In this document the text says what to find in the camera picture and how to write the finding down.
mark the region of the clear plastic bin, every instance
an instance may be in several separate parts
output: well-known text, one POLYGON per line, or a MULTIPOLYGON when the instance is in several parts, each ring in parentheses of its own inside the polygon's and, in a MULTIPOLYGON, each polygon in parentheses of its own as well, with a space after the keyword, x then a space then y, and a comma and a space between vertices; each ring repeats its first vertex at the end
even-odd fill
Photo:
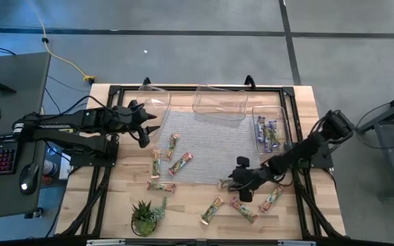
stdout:
POLYGON ((158 87, 143 85, 138 89, 136 100, 138 103, 144 103, 147 113, 157 116, 156 119, 147 120, 142 124, 142 127, 160 126, 149 135, 150 142, 155 144, 161 137, 163 126, 171 110, 171 93, 158 87))
POLYGON ((285 117, 285 110, 280 106, 256 106, 252 108, 254 136, 257 143, 257 150, 259 154, 280 154, 285 152, 286 146, 291 145, 287 136, 288 121, 285 117), (271 147, 271 152, 266 151, 265 143, 258 140, 260 136, 258 117, 265 118, 265 125, 269 125, 270 120, 276 121, 276 139, 279 142, 278 146, 271 147))
POLYGON ((246 117, 247 101, 248 94, 245 91, 233 92, 199 85, 192 109, 197 120, 238 127, 246 117))

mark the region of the gray floor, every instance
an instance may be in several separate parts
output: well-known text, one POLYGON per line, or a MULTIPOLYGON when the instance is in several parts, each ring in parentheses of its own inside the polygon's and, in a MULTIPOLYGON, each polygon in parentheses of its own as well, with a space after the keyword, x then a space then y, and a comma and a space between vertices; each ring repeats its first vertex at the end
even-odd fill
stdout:
MULTIPOLYGON (((77 0, 34 1, 47 27, 129 30, 282 31, 277 0, 77 0)), ((286 0, 292 31, 394 33, 394 0, 286 0)), ((23 0, 0 0, 0 27, 39 27, 23 0)), ((43 51, 41 35, 0 33, 0 46, 16 53, 43 51)), ((285 38, 211 36, 50 35, 51 48, 100 83, 257 83, 292 85, 285 38)), ((357 122, 368 110, 394 99, 394 39, 293 39, 302 85, 312 85, 320 114, 341 109, 357 122)), ((56 59, 49 74, 88 90, 80 74, 56 59)), ((65 109, 87 92, 48 80, 65 109)), ((56 109, 45 97, 49 113, 56 109)), ((355 138, 333 154, 343 221, 348 236, 394 243, 394 200, 382 153, 355 138)), ((47 189, 40 204, 53 208, 42 219, 0 218, 0 240, 44 236, 56 211, 47 189)))

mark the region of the wrapped snack bar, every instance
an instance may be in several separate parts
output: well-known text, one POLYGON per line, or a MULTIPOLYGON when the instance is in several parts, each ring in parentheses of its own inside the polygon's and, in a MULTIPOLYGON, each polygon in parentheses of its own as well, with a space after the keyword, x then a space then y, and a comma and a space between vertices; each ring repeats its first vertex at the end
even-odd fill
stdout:
POLYGON ((265 117, 258 116, 258 124, 257 124, 257 140, 261 143, 264 142, 264 126, 265 126, 265 117))
POLYGON ((180 168, 182 168, 186 163, 188 163, 191 160, 192 160, 192 154, 186 152, 178 161, 176 161, 175 164, 173 164, 173 166, 168 168, 168 172, 172 176, 174 176, 180 170, 180 168))
POLYGON ((151 178, 159 178, 161 175, 161 150, 153 150, 153 170, 151 178))
POLYGON ((254 223, 258 219, 258 215, 248 210, 243 204, 241 204, 236 197, 232 198, 230 205, 238 210, 250 223, 254 223))
POLYGON ((210 205, 208 210, 200 217, 200 222, 205 224, 206 226, 209 225, 214 215, 217 213, 218 208, 223 204, 222 198, 217 195, 213 203, 210 205))
POLYGON ((268 212, 268 210, 272 207, 272 205, 279 199, 282 195, 284 189, 282 186, 276 187, 273 192, 265 199, 265 201, 259 205, 259 210, 263 212, 268 212))
POLYGON ((167 151, 165 153, 165 160, 172 160, 172 155, 174 154, 174 150, 176 149, 177 143, 179 142, 180 138, 181 135, 178 133, 171 134, 170 143, 168 143, 167 151))
POLYGON ((229 184, 233 182, 234 182, 233 179, 220 179, 218 180, 217 188, 218 189, 227 188, 227 186, 229 186, 229 184))
POLYGON ((147 191, 149 191, 149 190, 167 191, 167 192, 171 192, 171 193, 174 193, 176 191, 175 184, 161 184, 158 182, 151 182, 151 181, 147 181, 146 188, 147 188, 147 191))
POLYGON ((264 126, 264 152, 271 153, 272 150, 272 130, 268 125, 264 126))
POLYGON ((278 139, 278 132, 276 130, 276 120, 269 120, 268 121, 268 128, 270 130, 270 141, 272 148, 279 147, 279 139, 278 139))

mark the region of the black mouse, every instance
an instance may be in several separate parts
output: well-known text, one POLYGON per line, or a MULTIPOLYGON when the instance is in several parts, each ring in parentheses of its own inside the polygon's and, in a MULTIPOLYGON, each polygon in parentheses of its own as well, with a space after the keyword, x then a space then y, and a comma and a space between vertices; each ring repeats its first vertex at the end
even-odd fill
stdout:
POLYGON ((23 195, 31 195, 38 186, 39 165, 26 165, 19 174, 19 189, 23 195))

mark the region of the yellow cable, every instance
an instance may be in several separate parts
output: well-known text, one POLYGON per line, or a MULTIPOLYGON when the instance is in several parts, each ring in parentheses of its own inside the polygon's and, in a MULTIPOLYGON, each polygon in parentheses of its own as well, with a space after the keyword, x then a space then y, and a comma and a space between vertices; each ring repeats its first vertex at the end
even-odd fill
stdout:
MULTIPOLYGON (((43 32, 44 32, 44 38, 47 38, 47 32, 45 31, 44 23, 42 22, 42 19, 40 18, 40 15, 39 15, 38 11, 36 10, 36 8, 35 8, 35 7, 33 6, 33 4, 31 3, 31 0, 27 0, 27 2, 28 2, 28 4, 30 5, 31 9, 34 11, 34 14, 35 14, 36 17, 38 18, 38 20, 39 20, 39 22, 40 22, 40 25, 42 26, 42 30, 43 30, 43 32)), ((57 58, 57 59, 59 59, 59 60, 62 60, 62 61, 64 61, 64 62, 66 62, 67 64, 72 65, 75 69, 77 69, 77 70, 83 75, 83 80, 84 80, 84 81, 88 81, 89 79, 95 79, 95 76, 86 75, 86 73, 84 73, 77 65, 75 65, 75 64, 72 63, 71 61, 68 61, 67 59, 64 59, 64 58, 62 58, 62 57, 60 57, 60 56, 58 56, 58 55, 54 55, 54 54, 50 51, 50 49, 48 48, 48 44, 47 44, 46 42, 43 42, 43 43, 45 44, 45 48, 47 49, 48 53, 49 53, 51 56, 53 56, 53 57, 55 57, 55 58, 57 58)))

